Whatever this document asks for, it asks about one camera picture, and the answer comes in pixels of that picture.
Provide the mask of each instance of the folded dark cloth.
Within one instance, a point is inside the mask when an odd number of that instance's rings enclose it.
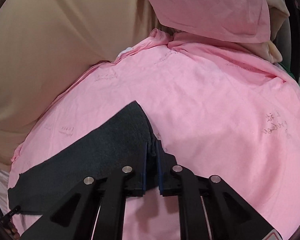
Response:
[[[132,102],[99,128],[20,174],[16,186],[8,190],[9,207],[20,205],[22,214],[43,214],[85,177],[102,179],[129,165],[131,158],[144,152],[146,143],[147,174],[153,178],[155,140],[146,114]],[[154,187],[151,178],[147,185]]]

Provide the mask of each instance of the white tag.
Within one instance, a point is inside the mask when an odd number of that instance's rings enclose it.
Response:
[[[264,239],[262,240],[282,240],[277,230],[273,229]]]

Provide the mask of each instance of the round metal pin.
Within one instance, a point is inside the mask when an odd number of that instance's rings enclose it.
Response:
[[[124,167],[122,168],[122,171],[123,171],[124,173],[129,173],[129,172],[132,171],[132,167],[130,167],[130,166],[124,166]]]
[[[87,185],[90,185],[90,184],[92,184],[92,183],[94,182],[94,179],[93,179],[93,177],[86,177],[86,178],[83,180],[83,182],[84,182],[85,184],[87,184]]]
[[[221,178],[218,175],[213,175],[210,179],[214,183],[219,183],[221,181]]]
[[[182,167],[180,165],[174,165],[172,167],[172,170],[175,172],[180,172],[180,171],[182,171]]]

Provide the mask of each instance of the pink shirt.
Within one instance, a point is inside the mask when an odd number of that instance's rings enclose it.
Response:
[[[114,63],[92,67],[15,151],[9,187],[136,100],[179,164],[220,175],[289,239],[300,225],[300,89],[269,62],[203,39],[154,30]],[[123,239],[180,239],[178,216],[177,199],[157,190],[130,198]],[[37,219],[13,221],[23,232]]]

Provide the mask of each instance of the dark gray fabric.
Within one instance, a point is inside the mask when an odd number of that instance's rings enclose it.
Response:
[[[146,143],[147,173],[153,173],[155,140],[145,113],[132,102],[99,128],[20,174],[16,186],[8,190],[9,206],[20,205],[22,214],[43,214],[85,177],[105,178],[113,169],[129,165]]]

